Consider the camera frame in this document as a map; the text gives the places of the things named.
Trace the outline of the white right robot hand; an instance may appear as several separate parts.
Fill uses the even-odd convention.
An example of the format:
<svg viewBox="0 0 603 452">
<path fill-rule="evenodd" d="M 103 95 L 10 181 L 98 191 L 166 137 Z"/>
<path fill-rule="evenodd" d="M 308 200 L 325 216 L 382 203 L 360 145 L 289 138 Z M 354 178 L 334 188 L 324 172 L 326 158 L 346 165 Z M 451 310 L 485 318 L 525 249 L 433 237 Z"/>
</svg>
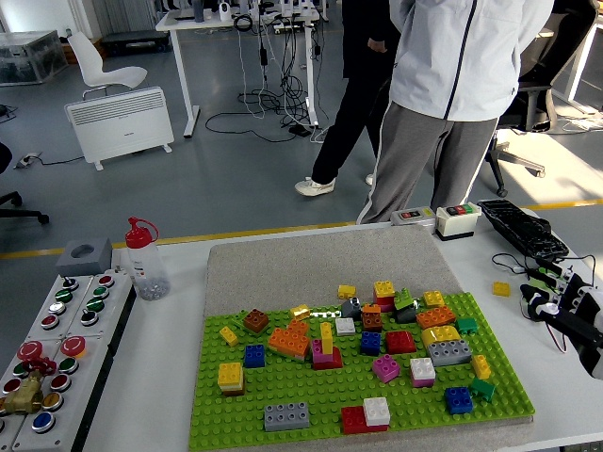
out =
<svg viewBox="0 0 603 452">
<path fill-rule="evenodd" d="M 602 378 L 602 291 L 585 282 L 573 269 L 539 259 L 530 278 L 546 285 L 520 286 L 528 317 L 543 321 L 567 336 L 587 373 Z"/>
</svg>

